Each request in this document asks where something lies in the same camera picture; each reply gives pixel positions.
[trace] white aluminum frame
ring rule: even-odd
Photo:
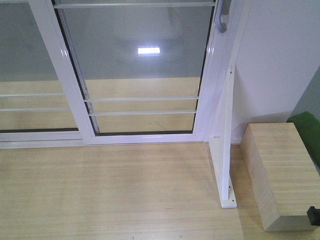
[[[118,2],[118,3],[59,3],[55,9],[84,9],[84,8],[107,8],[107,7],[131,7],[131,8],[180,8],[180,7],[214,7],[215,2]]]
[[[33,107],[33,108],[2,108],[0,112],[63,112],[69,111],[69,107]]]
[[[167,110],[167,111],[109,111],[93,112],[89,116],[128,116],[128,115],[158,115],[158,114],[195,114],[195,110]]]
[[[16,98],[16,97],[60,97],[64,93],[22,93],[22,94],[0,94],[0,98]]]
[[[125,102],[125,101],[170,101],[170,100],[198,100],[198,96],[159,96],[159,97],[111,97],[89,98],[84,102]]]
[[[32,149],[85,146],[81,139],[68,140],[41,140],[39,141],[6,141],[1,142],[1,149]]]
[[[207,142],[209,139],[210,119],[215,112],[213,93],[222,88],[223,81],[217,81],[217,57],[214,56],[214,35],[217,34],[215,24],[211,24],[209,42],[206,50],[206,61],[202,75],[198,108],[194,120],[193,133],[186,134],[147,134],[147,135],[112,135],[96,136],[88,115],[81,90],[73,70],[71,59],[61,33],[55,10],[50,0],[28,0],[33,16],[47,48],[55,72],[60,80],[62,89],[69,103],[69,107],[78,126],[79,132],[55,132],[55,134],[26,132],[26,133],[0,133],[0,140],[6,141],[34,141],[79,139],[86,145],[99,144],[136,144],[136,143],[167,143],[167,142]]]

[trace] white wall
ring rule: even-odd
[[[252,1],[236,59],[232,142],[248,122],[285,122],[320,64],[320,1]]]

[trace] green object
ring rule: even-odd
[[[294,123],[306,149],[320,166],[320,121],[305,111],[290,117],[288,123]]]

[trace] glass panel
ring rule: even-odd
[[[89,107],[92,113],[196,110],[197,100],[96,100],[197,97],[212,7],[108,6],[58,9],[58,13],[78,65],[84,95],[95,100]],[[97,122],[100,133],[192,131],[194,118],[193,113],[168,113],[93,116],[92,122]]]
[[[200,77],[90,79],[91,98],[146,98],[198,96]]]
[[[74,117],[70,111],[41,112],[1,112],[1,130],[32,130],[32,129],[73,129]]]
[[[95,112],[143,112],[196,110],[197,100],[93,102]]]
[[[29,4],[0,4],[0,29],[0,131],[76,128]]]
[[[63,10],[85,80],[199,78],[211,11],[211,7]],[[159,48],[160,53],[138,54],[148,47]]]
[[[102,133],[189,131],[194,124],[193,113],[97,116]]]

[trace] white metal bracket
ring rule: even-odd
[[[223,156],[221,151],[222,146],[221,138],[220,137],[213,137],[209,139],[209,148],[211,153],[211,159],[214,169],[214,175],[216,184],[218,186],[219,198],[222,208],[236,208],[237,207],[237,200],[234,191],[234,186],[232,185],[232,181],[230,175],[228,174],[228,197],[227,199],[222,198],[222,182],[224,179],[222,178],[221,173],[221,165],[223,163]]]

